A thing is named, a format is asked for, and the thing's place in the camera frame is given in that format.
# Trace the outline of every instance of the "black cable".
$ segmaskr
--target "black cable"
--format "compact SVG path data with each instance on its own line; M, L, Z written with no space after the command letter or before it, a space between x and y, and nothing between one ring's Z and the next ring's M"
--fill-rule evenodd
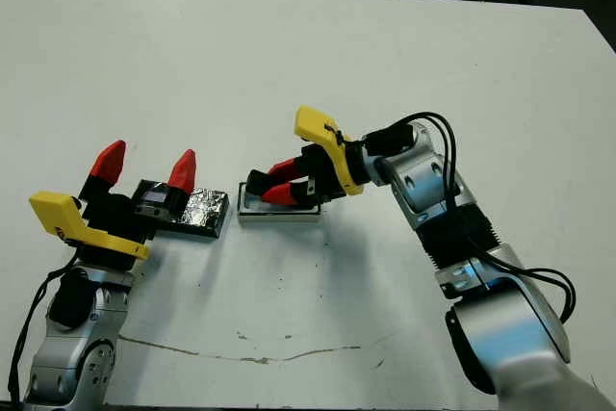
M401 120L398 120L394 122L392 125L390 125L390 127L396 127L402 124L407 124L417 119L429 120L432 124L434 124L438 128L439 132L441 133L441 136L443 137L443 143L446 149L445 163L446 165L447 163L449 163L449 169L448 169L449 179L446 176L446 172L444 168L443 185L445 188L446 204L447 204L448 211L452 211L456 207L455 205L455 165L457 162L457 146L455 143L455 135L453 134L453 130L451 129L449 122L443 116L439 115L438 113L432 113L430 111L423 111L420 113L414 113L407 117L403 117ZM448 133L449 143L450 143L450 154L451 154L450 159L448 159L448 154L449 154L448 139L447 137L445 137L443 128L439 124L437 124L434 119L442 123L445 126L445 130Z
M554 269L544 269L544 268L535 268L535 269L522 269L520 267L516 267L515 265L511 265L503 260L493 256L488 251L479 247L471 238L468 238L467 241L474 249L476 253L476 257L482 262L487 262L489 264L494 265L499 268L499 270L506 271L511 274L528 276L529 278L537 279L539 281L543 281L546 283L553 284L554 286L559 287L565 293L565 304L560 315L560 321L565 323L572 315L576 308L577 303L577 295L576 295L576 287L573 282L561 271ZM552 273L560 276L565 283L562 281L558 281L557 279L550 278L548 276L543 276L538 273Z
M26 340L28 337L28 328L30 327L30 321L32 320L32 316L35 313L37 306L43 300L45 295L47 294L47 285L56 278L61 277L65 273L67 273L77 262L77 253L73 256L72 259L61 269L53 270L47 273L47 277L42 282L42 284L38 287L37 293L35 294L35 298L32 301L32 305L30 305L30 310L28 311L28 316L26 317L26 321L23 323L23 327L19 332L19 337L17 337L17 343L15 344L15 349L13 351L13 359L11 360L11 371L9 372L9 393L11 394L11 402L15 409L20 409L19 405L19 359L21 358L21 354L23 353L23 348L26 346Z

